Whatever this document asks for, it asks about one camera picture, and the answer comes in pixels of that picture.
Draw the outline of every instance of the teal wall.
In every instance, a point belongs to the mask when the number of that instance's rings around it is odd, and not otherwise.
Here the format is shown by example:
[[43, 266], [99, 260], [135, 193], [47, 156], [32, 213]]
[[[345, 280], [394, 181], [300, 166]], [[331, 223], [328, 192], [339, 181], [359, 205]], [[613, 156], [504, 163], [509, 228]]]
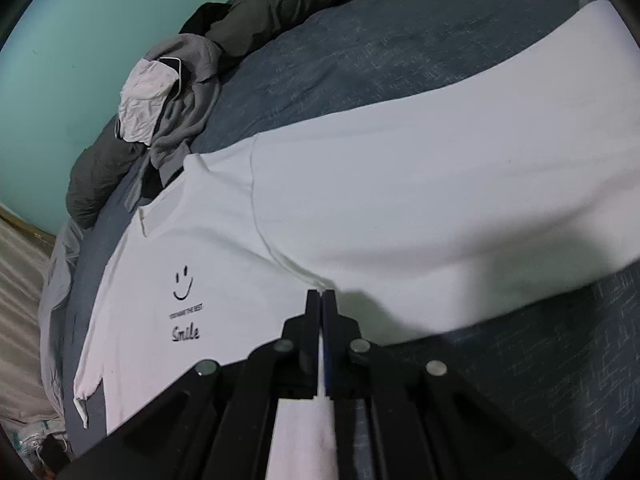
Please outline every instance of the teal wall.
[[34, 0], [0, 51], [0, 202], [57, 232], [130, 69], [207, 1], [226, 0]]

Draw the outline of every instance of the curtain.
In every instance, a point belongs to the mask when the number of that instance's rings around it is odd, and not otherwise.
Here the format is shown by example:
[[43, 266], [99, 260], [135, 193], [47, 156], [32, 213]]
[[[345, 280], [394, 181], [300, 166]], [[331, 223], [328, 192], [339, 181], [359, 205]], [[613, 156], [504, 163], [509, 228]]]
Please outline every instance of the curtain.
[[40, 375], [38, 302], [49, 257], [0, 219], [0, 416], [24, 423], [56, 412]]

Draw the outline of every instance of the metal screw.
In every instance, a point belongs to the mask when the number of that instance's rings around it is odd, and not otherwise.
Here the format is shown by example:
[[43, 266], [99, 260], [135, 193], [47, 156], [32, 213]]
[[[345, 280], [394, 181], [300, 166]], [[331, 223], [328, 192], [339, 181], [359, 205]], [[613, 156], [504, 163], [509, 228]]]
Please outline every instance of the metal screw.
[[218, 363], [213, 359], [203, 359], [196, 364], [196, 371], [198, 375], [211, 375], [218, 369]]
[[429, 375], [434, 377], [442, 377], [447, 373], [447, 365], [442, 361], [429, 361], [426, 368]]
[[371, 343], [366, 339], [354, 339], [349, 343], [349, 348], [356, 354], [366, 354], [371, 350]]
[[273, 349], [281, 354], [291, 352], [293, 350], [293, 341], [289, 339], [278, 339], [273, 344]]

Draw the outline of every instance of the dark blue mattress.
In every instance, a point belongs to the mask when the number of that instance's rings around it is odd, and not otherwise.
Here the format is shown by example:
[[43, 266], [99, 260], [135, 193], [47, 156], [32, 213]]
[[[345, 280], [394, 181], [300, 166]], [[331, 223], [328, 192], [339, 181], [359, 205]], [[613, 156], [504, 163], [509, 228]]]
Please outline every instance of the dark blue mattress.
[[[519, 53], [577, 9], [577, 0], [353, 0], [323, 10], [226, 78], [192, 149], [213, 152], [285, 124], [455, 83]], [[105, 434], [102, 390], [88, 402], [83, 430], [72, 385], [104, 266], [130, 220], [123, 202], [137, 170], [87, 233], [67, 307], [64, 403], [78, 454]], [[443, 359], [580, 480], [600, 480], [640, 423], [639, 269], [396, 351]]]

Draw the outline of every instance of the gray blanket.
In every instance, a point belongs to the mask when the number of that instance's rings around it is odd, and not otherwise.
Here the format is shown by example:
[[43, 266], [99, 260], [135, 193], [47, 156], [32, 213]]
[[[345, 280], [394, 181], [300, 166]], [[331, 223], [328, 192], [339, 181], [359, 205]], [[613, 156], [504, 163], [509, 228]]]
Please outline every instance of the gray blanket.
[[[323, 10], [248, 56], [223, 82], [192, 150], [213, 152], [284, 124], [460, 81], [543, 38], [577, 7], [576, 0], [353, 0]], [[101, 390], [88, 402], [92, 423], [83, 430], [72, 384], [102, 270], [129, 223], [123, 200], [136, 170], [85, 237], [68, 302], [64, 403], [78, 453], [105, 432]], [[633, 267], [594, 288], [399, 351], [448, 361], [581, 480], [599, 480], [640, 420], [637, 273]], [[548, 356], [560, 372], [541, 369]]]

